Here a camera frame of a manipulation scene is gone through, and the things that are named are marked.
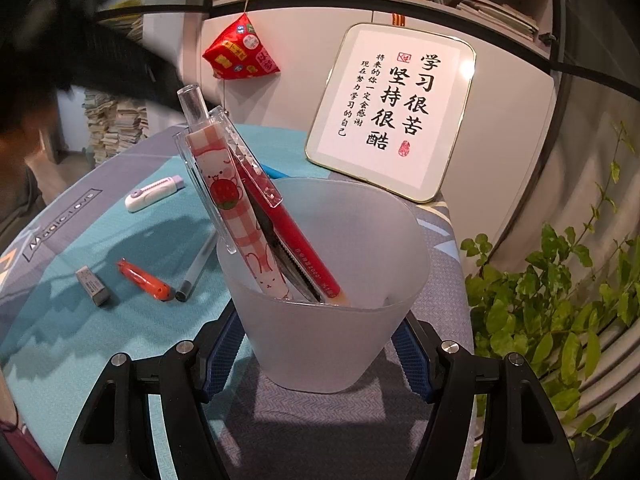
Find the red pyramid hanging ornament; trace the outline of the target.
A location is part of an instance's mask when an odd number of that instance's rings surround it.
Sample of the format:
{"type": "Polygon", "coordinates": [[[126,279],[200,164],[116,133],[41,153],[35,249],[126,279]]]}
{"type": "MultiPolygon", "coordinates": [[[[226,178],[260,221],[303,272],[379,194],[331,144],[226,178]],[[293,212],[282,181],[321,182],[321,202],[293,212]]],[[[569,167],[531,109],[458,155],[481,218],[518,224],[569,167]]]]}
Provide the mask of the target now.
{"type": "Polygon", "coordinates": [[[243,13],[210,44],[202,58],[214,77],[239,80],[271,76],[280,68],[270,55],[246,13],[243,13]]]}

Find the green potted plant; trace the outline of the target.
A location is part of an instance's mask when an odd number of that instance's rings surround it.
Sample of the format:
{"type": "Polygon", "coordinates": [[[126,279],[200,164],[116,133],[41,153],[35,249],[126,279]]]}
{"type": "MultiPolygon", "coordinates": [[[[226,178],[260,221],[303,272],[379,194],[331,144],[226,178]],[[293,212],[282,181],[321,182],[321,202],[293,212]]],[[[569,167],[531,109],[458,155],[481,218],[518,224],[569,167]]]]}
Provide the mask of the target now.
{"type": "Polygon", "coordinates": [[[548,170],[522,247],[483,233],[460,245],[476,353],[524,354],[584,479],[639,466],[639,133],[609,127],[576,176],[548,170]]]}

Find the blue pen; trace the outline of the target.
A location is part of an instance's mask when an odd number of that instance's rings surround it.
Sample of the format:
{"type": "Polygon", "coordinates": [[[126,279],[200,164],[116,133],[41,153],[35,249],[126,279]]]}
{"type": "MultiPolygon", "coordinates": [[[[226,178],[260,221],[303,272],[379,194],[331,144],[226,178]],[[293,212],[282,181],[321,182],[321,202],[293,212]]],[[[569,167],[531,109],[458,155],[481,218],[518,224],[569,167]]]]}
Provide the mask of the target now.
{"type": "Polygon", "coordinates": [[[264,170],[265,174],[269,176],[271,179],[282,179],[282,178],[288,177],[288,175],[285,174],[284,172],[271,168],[267,165],[262,165],[262,170],[264,170]]]}

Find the red gel pen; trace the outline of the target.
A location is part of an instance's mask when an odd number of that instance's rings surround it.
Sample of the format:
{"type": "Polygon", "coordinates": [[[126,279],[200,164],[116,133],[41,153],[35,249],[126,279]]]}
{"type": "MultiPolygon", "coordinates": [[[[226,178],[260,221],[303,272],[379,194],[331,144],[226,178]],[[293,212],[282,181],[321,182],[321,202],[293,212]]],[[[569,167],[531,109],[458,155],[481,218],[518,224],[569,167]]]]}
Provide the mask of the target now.
{"type": "Polygon", "coordinates": [[[346,294],[324,264],[320,256],[307,240],[288,210],[280,191],[273,180],[262,170],[262,165],[236,130],[221,106],[210,113],[216,127],[221,128],[230,148],[231,156],[238,170],[247,195],[257,200],[259,206],[271,220],[274,230],[288,253],[302,268],[316,286],[322,297],[320,304],[350,306],[346,294]]]}

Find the black utility knife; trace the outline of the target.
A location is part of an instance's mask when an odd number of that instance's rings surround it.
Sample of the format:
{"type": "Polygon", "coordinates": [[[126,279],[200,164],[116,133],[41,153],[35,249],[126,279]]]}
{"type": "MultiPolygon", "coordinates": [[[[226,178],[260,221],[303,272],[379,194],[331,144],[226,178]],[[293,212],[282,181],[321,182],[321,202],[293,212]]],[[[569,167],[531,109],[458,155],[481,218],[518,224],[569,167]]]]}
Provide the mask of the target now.
{"type": "Polygon", "coordinates": [[[280,241],[274,230],[271,220],[266,215],[261,206],[258,205],[257,200],[253,196],[247,195],[250,204],[254,209],[256,219],[262,228],[262,232],[265,235],[267,244],[273,252],[274,258],[276,258],[280,271],[288,279],[288,281],[297,289],[297,291],[304,296],[309,302],[314,304],[320,304],[321,295],[316,286],[311,283],[311,280],[303,272],[302,268],[295,261],[295,259],[288,253],[284,244],[280,241]]]}

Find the pink patterned pen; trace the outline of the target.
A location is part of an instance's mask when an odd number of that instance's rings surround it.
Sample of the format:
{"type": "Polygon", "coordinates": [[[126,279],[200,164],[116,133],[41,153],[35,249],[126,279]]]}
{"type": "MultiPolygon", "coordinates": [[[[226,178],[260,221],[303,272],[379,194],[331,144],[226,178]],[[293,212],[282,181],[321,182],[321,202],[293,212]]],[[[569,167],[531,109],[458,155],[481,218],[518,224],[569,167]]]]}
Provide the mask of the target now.
{"type": "Polygon", "coordinates": [[[262,292],[288,299],[288,285],[242,185],[222,121],[209,115],[198,84],[180,89],[178,100],[188,128],[176,134],[177,148],[218,234],[242,257],[262,292]]]}

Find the framed calligraphy sign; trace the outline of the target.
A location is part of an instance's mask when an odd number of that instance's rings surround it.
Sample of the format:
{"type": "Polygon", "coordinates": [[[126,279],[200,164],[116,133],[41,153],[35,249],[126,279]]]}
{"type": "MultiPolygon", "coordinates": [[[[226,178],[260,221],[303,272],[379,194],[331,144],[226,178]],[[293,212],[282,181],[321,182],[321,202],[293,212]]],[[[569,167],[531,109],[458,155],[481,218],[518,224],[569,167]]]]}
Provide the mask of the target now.
{"type": "Polygon", "coordinates": [[[476,52],[434,32],[363,23],[345,34],[305,145],[310,162],[424,204],[439,192],[476,52]]]}

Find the orange small cutter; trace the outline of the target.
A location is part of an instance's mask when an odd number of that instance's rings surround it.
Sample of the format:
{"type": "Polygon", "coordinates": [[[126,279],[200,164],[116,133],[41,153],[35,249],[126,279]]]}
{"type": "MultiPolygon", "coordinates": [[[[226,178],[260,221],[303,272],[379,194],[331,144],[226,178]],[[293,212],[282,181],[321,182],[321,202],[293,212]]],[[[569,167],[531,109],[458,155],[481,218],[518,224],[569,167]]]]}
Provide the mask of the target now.
{"type": "Polygon", "coordinates": [[[116,266],[122,276],[137,285],[149,296],[160,301],[171,300],[171,287],[156,276],[149,274],[126,259],[120,259],[116,266]]]}

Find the grey white eraser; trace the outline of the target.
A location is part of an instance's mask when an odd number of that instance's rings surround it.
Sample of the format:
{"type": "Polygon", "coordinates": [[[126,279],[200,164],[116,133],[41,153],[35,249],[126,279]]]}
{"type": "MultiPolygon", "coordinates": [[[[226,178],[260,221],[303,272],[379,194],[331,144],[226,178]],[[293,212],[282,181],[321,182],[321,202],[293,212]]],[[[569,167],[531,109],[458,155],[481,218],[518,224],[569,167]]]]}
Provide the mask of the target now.
{"type": "Polygon", "coordinates": [[[111,293],[102,281],[94,274],[88,266],[83,266],[75,272],[77,281],[85,289],[92,302],[97,307],[102,307],[111,298],[111,293]]]}

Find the gold medal with ribbon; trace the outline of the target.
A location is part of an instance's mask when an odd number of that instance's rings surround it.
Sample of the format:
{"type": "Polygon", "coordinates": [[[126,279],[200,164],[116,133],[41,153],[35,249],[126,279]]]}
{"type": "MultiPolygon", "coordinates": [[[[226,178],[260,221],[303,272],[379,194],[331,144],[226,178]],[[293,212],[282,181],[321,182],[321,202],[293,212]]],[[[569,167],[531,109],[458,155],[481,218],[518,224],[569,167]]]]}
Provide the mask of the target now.
{"type": "Polygon", "coordinates": [[[406,17],[404,14],[393,13],[392,14],[392,25],[397,27],[405,27],[406,26],[406,17]]]}

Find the blue and grey desk mat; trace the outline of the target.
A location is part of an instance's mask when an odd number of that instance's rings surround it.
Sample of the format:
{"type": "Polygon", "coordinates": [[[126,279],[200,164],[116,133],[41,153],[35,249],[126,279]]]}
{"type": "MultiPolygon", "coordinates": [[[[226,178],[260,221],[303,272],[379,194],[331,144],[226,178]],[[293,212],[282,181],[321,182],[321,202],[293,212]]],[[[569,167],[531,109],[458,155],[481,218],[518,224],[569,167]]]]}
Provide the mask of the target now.
{"type": "MultiPolygon", "coordinates": [[[[212,230],[194,188],[136,214],[124,198],[183,170],[172,131],[154,134],[58,196],[18,242],[1,291],[1,367],[14,410],[52,464],[111,356],[158,356],[228,302],[216,264],[183,303],[155,300],[117,270],[126,259],[168,284],[182,281],[212,230]],[[111,293],[102,307],[77,281],[83,266],[111,293]]],[[[393,348],[351,389],[309,394],[270,382],[248,344],[205,408],[233,479],[404,478],[430,411],[408,388],[393,348]]]]}

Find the frosted translucent plastic cup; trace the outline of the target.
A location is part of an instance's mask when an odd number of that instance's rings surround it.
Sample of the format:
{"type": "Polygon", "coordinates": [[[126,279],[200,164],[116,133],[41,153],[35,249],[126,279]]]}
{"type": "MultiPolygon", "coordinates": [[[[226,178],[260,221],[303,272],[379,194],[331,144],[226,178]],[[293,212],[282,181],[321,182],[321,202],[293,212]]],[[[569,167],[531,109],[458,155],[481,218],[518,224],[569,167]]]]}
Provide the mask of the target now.
{"type": "Polygon", "coordinates": [[[267,377],[291,390],[339,392],[367,370],[422,292],[425,236],[402,200],[371,185],[314,178],[276,185],[349,304],[274,299],[240,255],[219,246],[218,262],[267,377]]]}

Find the white purple correction tape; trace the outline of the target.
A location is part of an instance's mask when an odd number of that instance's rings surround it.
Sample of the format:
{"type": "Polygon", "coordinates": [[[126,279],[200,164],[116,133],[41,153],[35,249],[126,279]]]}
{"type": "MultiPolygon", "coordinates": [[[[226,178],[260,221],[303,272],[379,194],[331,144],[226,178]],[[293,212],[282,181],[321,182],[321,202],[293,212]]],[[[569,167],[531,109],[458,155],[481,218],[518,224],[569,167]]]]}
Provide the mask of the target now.
{"type": "Polygon", "coordinates": [[[142,188],[135,188],[125,198],[126,211],[138,212],[177,193],[182,188],[184,188],[184,181],[178,174],[164,177],[142,188]]]}

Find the clear black gel pen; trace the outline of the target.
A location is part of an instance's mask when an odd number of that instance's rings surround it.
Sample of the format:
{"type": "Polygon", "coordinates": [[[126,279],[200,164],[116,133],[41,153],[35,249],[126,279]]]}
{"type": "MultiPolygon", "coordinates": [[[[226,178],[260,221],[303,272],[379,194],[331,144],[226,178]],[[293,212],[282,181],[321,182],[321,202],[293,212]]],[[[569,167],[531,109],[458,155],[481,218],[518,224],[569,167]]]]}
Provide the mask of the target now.
{"type": "Polygon", "coordinates": [[[200,251],[194,257],[189,269],[184,274],[183,281],[176,290],[175,298],[180,302],[186,302],[193,292],[193,289],[200,278],[206,263],[217,244],[218,233],[213,231],[212,234],[207,237],[207,240],[201,247],[200,251]]]}

